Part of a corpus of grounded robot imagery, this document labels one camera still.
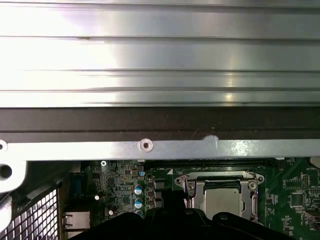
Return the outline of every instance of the screw hole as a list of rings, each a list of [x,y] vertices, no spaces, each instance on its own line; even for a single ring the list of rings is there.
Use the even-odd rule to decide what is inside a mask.
[[[0,166],[0,177],[4,179],[10,178],[12,175],[12,169],[8,165],[2,165]]]

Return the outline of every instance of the metal bracket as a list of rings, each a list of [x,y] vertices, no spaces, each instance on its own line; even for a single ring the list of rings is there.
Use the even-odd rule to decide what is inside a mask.
[[[0,140],[0,193],[18,188],[25,180],[27,162],[6,159],[8,144]]]
[[[72,160],[185,160],[320,155],[320,139],[8,143],[0,162]]]

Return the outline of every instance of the chip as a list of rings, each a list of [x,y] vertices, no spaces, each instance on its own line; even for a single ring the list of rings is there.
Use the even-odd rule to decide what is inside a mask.
[[[114,178],[108,178],[106,180],[106,184],[107,185],[114,185],[115,184],[115,179]]]
[[[124,204],[129,204],[129,203],[130,203],[130,197],[128,197],[128,196],[122,197],[122,202],[123,202]]]
[[[291,193],[290,205],[292,208],[303,207],[304,206],[304,194],[302,192]]]

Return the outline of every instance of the screw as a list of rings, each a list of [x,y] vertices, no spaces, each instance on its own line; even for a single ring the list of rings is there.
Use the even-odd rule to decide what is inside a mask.
[[[187,209],[187,210],[184,211],[184,213],[187,214],[187,215],[191,215],[191,214],[194,213],[194,211],[192,211],[191,209]]]
[[[188,189],[191,191],[191,190],[195,189],[195,186],[193,184],[189,184]]]
[[[257,184],[254,181],[252,181],[252,182],[249,183],[249,188],[252,189],[252,190],[256,189],[257,188]]]
[[[219,218],[220,218],[221,220],[228,220],[228,216],[225,215],[225,214],[221,214],[221,215],[219,216]]]

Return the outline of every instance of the electronic component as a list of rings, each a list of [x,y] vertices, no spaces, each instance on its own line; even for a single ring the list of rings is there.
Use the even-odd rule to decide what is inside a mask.
[[[129,204],[130,203],[130,197],[129,196],[123,196],[122,197],[122,203],[123,204]]]
[[[292,208],[303,207],[304,206],[304,193],[303,192],[291,193],[290,206]]]
[[[154,180],[154,189],[155,190],[164,190],[165,189],[165,180],[164,179],[155,179]]]
[[[96,195],[94,195],[94,199],[99,201],[103,196],[105,196],[103,191],[99,191]]]
[[[143,165],[138,165],[137,166],[137,171],[139,176],[144,176],[145,175],[145,167]]]
[[[138,214],[140,217],[144,217],[144,213],[141,210],[135,211],[136,214]]]
[[[107,185],[114,185],[115,184],[115,179],[113,177],[110,177],[106,180]]]
[[[140,194],[142,194],[142,191],[143,191],[143,188],[142,188],[141,185],[136,185],[136,186],[134,187],[134,194],[135,194],[135,195],[140,195]]]
[[[143,207],[143,201],[141,198],[137,198],[135,201],[134,201],[134,207],[136,209],[141,209]]]
[[[116,205],[112,205],[111,208],[109,209],[109,215],[114,215],[117,213],[117,206]]]
[[[304,211],[304,215],[307,219],[313,223],[320,224],[320,212],[319,211]]]

